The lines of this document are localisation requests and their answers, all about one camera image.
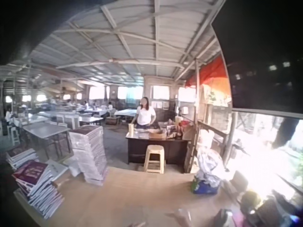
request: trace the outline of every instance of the concrete floor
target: concrete floor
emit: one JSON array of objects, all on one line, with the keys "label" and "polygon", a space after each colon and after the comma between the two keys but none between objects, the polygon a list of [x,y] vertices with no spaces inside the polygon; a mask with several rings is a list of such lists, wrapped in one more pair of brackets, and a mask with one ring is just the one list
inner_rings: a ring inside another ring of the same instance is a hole
[{"label": "concrete floor", "polygon": [[[109,166],[142,171],[143,166],[140,164],[127,164],[127,139],[125,136],[128,131],[127,125],[103,125],[103,143]],[[13,192],[17,189],[17,185],[12,178],[12,170],[5,161],[5,151],[12,146],[8,137],[0,137],[0,226],[31,226],[38,225],[30,218],[16,200]],[[165,172],[179,172],[177,166],[166,165]]]}]

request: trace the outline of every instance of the stacked paper bundle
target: stacked paper bundle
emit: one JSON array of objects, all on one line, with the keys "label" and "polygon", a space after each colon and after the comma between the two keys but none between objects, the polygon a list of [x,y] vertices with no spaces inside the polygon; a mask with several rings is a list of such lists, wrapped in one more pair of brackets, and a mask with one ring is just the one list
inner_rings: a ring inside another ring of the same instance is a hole
[{"label": "stacked paper bundle", "polygon": [[103,146],[103,128],[85,125],[69,131],[71,147],[86,182],[102,185],[107,174],[107,161]]},{"label": "stacked paper bundle", "polygon": [[6,153],[6,160],[14,170],[17,170],[28,160],[39,161],[38,156],[34,149],[27,149],[22,145],[13,148]]},{"label": "stacked paper bundle", "polygon": [[45,219],[62,204],[64,197],[51,184],[53,176],[48,164],[30,160],[12,176],[19,186],[16,193],[21,194]]}]

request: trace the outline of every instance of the wooden desk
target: wooden desk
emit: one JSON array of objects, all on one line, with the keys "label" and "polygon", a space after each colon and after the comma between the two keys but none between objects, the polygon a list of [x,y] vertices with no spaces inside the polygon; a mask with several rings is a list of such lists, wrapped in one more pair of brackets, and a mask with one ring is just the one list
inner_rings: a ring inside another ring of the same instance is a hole
[{"label": "wooden desk", "polygon": [[[137,133],[131,137],[126,135],[128,143],[128,163],[144,163],[145,153],[148,145],[161,145],[164,147],[165,160],[167,164],[184,165],[187,152],[186,140],[178,139],[142,139]],[[157,155],[151,155],[151,160],[159,160]]]}]

